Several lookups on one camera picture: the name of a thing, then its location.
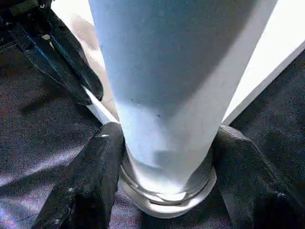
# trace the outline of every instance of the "white cylinder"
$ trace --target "white cylinder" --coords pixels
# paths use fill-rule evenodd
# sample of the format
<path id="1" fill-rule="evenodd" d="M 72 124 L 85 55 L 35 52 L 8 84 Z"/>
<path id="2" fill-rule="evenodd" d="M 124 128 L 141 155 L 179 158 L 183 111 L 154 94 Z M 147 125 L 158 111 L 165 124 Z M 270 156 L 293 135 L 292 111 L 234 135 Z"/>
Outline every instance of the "white cylinder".
<path id="1" fill-rule="evenodd" d="M 165 195 L 204 186 L 208 150 L 275 3 L 91 1 L 136 186 Z"/>

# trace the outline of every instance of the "white pipe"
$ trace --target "white pipe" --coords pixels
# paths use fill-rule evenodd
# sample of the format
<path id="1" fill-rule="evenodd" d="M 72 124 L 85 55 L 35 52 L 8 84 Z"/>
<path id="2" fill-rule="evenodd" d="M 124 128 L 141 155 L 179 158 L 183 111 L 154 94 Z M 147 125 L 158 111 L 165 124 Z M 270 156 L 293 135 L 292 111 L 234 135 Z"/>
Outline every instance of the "white pipe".
<path id="1" fill-rule="evenodd" d="M 209 148 L 275 3 L 91 1 L 134 191 L 168 205 L 205 186 Z"/>

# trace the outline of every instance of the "wrinkled fabric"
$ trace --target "wrinkled fabric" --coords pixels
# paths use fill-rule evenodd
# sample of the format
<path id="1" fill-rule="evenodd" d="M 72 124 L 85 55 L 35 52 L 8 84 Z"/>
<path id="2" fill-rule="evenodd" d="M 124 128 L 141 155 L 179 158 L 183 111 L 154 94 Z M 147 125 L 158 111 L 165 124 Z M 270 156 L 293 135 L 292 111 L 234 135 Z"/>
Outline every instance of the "wrinkled fabric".
<path id="1" fill-rule="evenodd" d="M 33 229 L 107 229 L 124 149 L 121 125 L 103 125 L 56 182 Z"/>
<path id="2" fill-rule="evenodd" d="M 221 126 L 212 149 L 217 183 L 234 228 L 305 228 L 302 199 L 249 138 Z"/>
<path id="3" fill-rule="evenodd" d="M 305 204 L 305 51 L 231 126 L 257 145 Z"/>
<path id="4" fill-rule="evenodd" d="M 16 46 L 0 53 L 0 99 L 0 228 L 30 228 L 100 123 Z"/>

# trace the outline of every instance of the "metal base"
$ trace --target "metal base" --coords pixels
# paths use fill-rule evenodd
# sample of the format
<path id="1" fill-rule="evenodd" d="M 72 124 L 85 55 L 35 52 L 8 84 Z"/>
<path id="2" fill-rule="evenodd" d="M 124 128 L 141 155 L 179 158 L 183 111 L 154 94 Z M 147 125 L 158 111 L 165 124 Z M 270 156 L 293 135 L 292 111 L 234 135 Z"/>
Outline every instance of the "metal base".
<path id="1" fill-rule="evenodd" d="M 198 193 L 193 196 L 188 195 L 188 197 L 185 196 L 185 193 L 174 194 L 173 201 L 169 200 L 169 195 L 166 195 L 165 200 L 163 198 L 164 196 L 161 194 L 153 195 L 152 193 L 140 190 L 139 187 L 128 178 L 123 167 L 121 167 L 119 182 L 125 193 L 132 199 L 140 210 L 157 218 L 170 219 L 186 213 L 201 203 L 213 189 L 216 180 L 216 173 L 214 168 L 212 168 L 209 180 Z M 182 197 L 182 200 L 177 202 L 177 197 L 179 196 Z"/>

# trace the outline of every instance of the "dark cloth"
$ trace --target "dark cloth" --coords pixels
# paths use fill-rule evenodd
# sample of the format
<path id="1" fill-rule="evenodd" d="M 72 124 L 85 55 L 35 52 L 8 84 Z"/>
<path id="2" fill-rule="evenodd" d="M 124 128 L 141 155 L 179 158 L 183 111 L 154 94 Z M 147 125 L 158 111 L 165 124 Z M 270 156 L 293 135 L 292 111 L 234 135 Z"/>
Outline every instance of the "dark cloth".
<path id="1" fill-rule="evenodd" d="M 54 185 L 101 124 L 43 77 L 14 46 L 0 52 L 0 228 L 31 228 Z M 231 228 L 215 187 L 175 219 L 142 213 L 116 194 L 110 228 Z"/>
<path id="2" fill-rule="evenodd" d="M 257 145 L 305 204 L 305 51 L 230 126 Z"/>

